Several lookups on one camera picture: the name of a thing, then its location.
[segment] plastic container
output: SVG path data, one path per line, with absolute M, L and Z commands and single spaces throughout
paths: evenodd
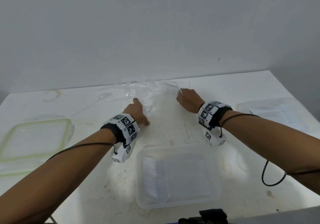
M 0 143 L 0 176 L 36 169 L 67 145 L 72 129 L 70 119 L 15 125 Z
M 255 114 L 287 125 L 304 133 L 320 130 L 320 123 L 294 98 L 247 101 L 236 105 L 236 109 L 242 113 Z
M 143 209 L 214 201 L 221 184 L 206 145 L 148 147 L 137 155 L 136 202 Z

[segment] hand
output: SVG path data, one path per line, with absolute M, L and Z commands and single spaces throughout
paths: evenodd
M 150 125 L 150 122 L 147 120 L 147 117 L 143 114 L 142 104 L 139 99 L 134 98 L 133 104 L 129 104 L 123 111 L 123 113 L 130 114 L 137 124 Z
M 205 101 L 193 90 L 181 88 L 182 95 L 177 96 L 179 104 L 191 113 L 198 113 Z

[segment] forearm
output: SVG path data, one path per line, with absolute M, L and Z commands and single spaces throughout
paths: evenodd
M 102 129 L 78 144 L 94 142 L 114 144 L 116 138 L 109 129 Z M 45 221 L 110 148 L 108 145 L 82 146 L 44 163 L 0 197 L 0 222 L 14 223 L 33 215 Z
M 220 120 L 241 114 L 227 111 Z M 320 169 L 320 140 L 288 126 L 254 116 L 238 116 L 224 125 L 227 131 L 254 152 L 278 165 L 288 173 Z M 294 176 L 320 194 L 320 174 Z

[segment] table surface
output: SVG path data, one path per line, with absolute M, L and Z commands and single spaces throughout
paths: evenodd
M 195 89 L 204 100 L 215 99 L 232 107 L 251 100 L 293 96 L 269 71 L 175 80 L 181 88 Z M 104 95 L 104 100 L 96 103 Z M 0 106 L 0 133 L 23 120 L 40 115 L 63 115 L 75 125 L 68 146 L 98 130 L 102 123 L 128 104 L 125 91 L 113 86 L 72 88 L 10 94 Z M 125 163 L 112 161 L 107 153 L 84 182 L 55 211 L 58 223 L 170 223 L 199 216 L 199 210 L 222 208 L 229 219 L 320 205 L 320 196 L 291 177 L 278 186 L 261 182 L 265 159 L 226 132 L 227 141 L 211 147 L 222 183 L 215 202 L 143 210 L 135 202 L 135 157 L 146 146 L 209 144 L 195 116 L 168 94 L 149 114 L 151 125 L 141 136 Z M 320 138 L 320 132 L 313 133 Z M 265 180 L 277 182 L 283 171 L 270 164 Z M 25 175 L 0 178 L 0 194 Z

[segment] white backdrop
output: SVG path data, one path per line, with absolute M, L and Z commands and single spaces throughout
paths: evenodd
M 0 0 L 0 91 L 271 69 L 320 116 L 319 7 L 320 0 Z

